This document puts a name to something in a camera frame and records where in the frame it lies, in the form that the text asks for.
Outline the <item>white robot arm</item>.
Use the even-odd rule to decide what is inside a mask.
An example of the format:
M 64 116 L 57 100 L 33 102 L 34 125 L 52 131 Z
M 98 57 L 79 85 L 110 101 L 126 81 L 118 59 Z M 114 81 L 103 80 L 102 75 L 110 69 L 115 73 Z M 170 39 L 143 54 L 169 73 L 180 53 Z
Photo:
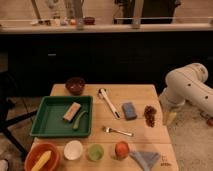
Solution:
M 203 117 L 213 119 L 213 88 L 205 84 L 208 70 L 200 63 L 192 63 L 167 73 L 166 87 L 159 95 L 163 124 L 169 125 L 186 101 L 204 112 Z

